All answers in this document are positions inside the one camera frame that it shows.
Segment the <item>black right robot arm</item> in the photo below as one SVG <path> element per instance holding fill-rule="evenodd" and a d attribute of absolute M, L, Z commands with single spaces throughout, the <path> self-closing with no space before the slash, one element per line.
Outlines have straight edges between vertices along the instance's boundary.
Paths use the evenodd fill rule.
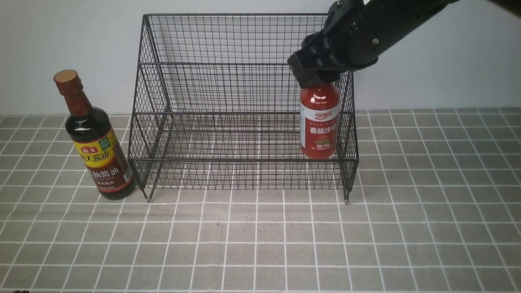
<path fill-rule="evenodd" d="M 322 30 L 305 37 L 288 65 L 302 89 L 374 65 L 381 54 L 437 15 L 451 0 L 338 0 Z"/>

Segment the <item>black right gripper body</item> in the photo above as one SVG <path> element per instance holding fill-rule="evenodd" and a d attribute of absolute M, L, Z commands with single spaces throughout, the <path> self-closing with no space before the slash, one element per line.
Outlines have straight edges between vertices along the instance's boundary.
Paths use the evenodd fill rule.
<path fill-rule="evenodd" d="M 304 44 L 329 43 L 347 71 L 364 69 L 391 48 L 390 16 L 390 0 L 337 0 L 322 30 Z"/>

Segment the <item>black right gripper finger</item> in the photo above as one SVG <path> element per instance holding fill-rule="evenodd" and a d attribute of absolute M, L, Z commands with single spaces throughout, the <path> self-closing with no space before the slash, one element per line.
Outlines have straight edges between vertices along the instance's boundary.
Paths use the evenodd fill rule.
<path fill-rule="evenodd" d="M 346 72 L 344 63 L 335 56 L 329 43 L 303 43 L 287 63 L 302 89 L 335 82 Z"/>

